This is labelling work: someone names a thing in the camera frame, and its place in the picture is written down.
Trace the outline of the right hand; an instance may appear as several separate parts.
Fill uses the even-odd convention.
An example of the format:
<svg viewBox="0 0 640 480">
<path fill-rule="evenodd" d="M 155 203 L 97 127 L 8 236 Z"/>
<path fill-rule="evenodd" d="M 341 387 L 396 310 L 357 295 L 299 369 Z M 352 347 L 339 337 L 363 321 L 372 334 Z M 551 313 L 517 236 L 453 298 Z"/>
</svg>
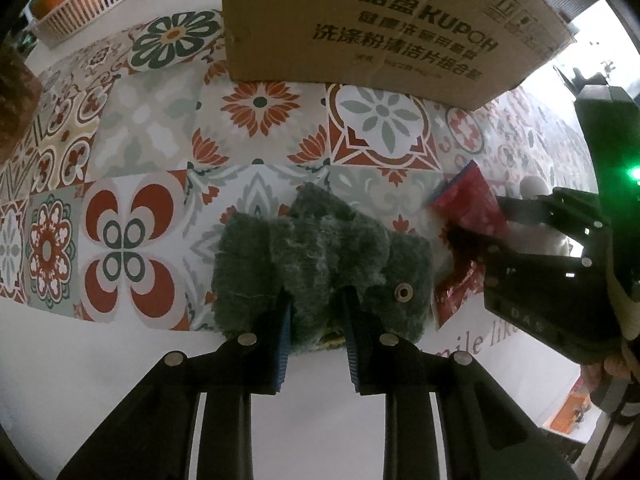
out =
<svg viewBox="0 0 640 480">
<path fill-rule="evenodd" d="M 589 392 L 596 391 L 605 375 L 620 379 L 630 379 L 631 369 L 626 359 L 620 354 L 612 354 L 601 363 L 582 365 L 580 378 Z"/>
</svg>

